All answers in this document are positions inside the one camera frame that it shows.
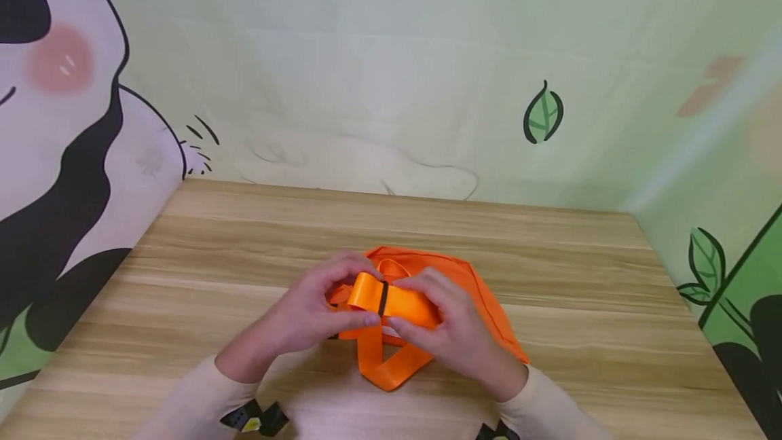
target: wooden table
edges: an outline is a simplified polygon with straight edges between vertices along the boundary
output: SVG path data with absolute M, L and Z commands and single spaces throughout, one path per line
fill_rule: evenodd
M 0 439 L 125 439 L 176 379 L 339 249 L 472 262 L 533 363 L 617 439 L 761 439 L 629 215 L 240 183 L 186 182 L 29 392 Z M 279 358 L 259 400 L 282 438 L 463 439 L 497 420 L 430 364 L 385 393 L 352 342 Z

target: hand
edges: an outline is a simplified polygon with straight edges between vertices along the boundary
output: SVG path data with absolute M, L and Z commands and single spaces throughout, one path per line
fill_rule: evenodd
M 314 347 L 326 338 L 355 328 L 379 325 L 367 311 L 334 312 L 326 295 L 353 284 L 359 272 L 382 279 L 372 262 L 356 253 L 340 253 L 304 272 L 258 321 L 245 328 L 215 359 L 223 375 L 236 382 L 258 382 L 279 354 Z
M 432 354 L 445 367 L 478 380 L 498 402 L 521 392 L 529 370 L 494 341 L 461 287 L 431 267 L 392 285 L 422 292 L 443 315 L 443 322 L 434 330 L 390 317 L 389 325 L 405 341 Z

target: wallpaper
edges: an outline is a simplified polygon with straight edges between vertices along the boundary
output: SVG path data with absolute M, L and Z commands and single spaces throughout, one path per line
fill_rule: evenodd
M 782 34 L 775 42 L 702 115 L 709 142 L 675 153 L 637 212 L 770 440 L 782 439 Z M 765 95 L 740 109 L 758 84 Z
M 0 0 L 0 421 L 205 158 L 124 85 L 110 0 Z
M 196 177 L 616 210 L 782 0 L 113 1 Z

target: sleeve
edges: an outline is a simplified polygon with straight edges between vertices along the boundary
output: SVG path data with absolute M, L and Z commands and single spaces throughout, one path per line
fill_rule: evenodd
M 564 390 L 534 367 L 529 367 L 524 389 L 499 406 L 503 423 L 524 440 L 612 438 Z
M 232 440 L 238 432 L 220 419 L 255 399 L 258 386 L 226 378 L 211 356 L 176 383 L 132 440 Z

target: orange fabric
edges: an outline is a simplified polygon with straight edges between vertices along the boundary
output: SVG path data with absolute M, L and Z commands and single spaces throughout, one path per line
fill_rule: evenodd
M 367 251 L 366 256 L 386 277 L 386 282 L 391 284 L 386 295 L 385 310 L 381 315 L 381 325 L 346 331 L 340 333 L 338 338 L 357 341 L 358 368 L 361 375 L 372 384 L 382 390 L 394 390 L 432 360 L 430 354 L 408 344 L 400 337 L 389 334 L 393 332 L 389 328 L 384 330 L 388 316 L 401 316 L 418 326 L 429 328 L 436 327 L 441 322 L 436 307 L 425 296 L 392 285 L 396 279 L 420 274 L 426 267 L 437 269 L 465 290 L 472 297 L 475 308 L 494 340 L 521 362 L 529 363 L 516 341 L 505 311 L 467 261 L 428 251 L 398 249 L 392 246 L 379 246 Z M 356 277 L 355 285 L 340 286 L 329 297 L 329 302 L 336 306 L 338 312 L 349 308 L 377 312 L 382 287 L 382 282 L 362 272 Z M 383 343 L 401 347 L 385 362 Z

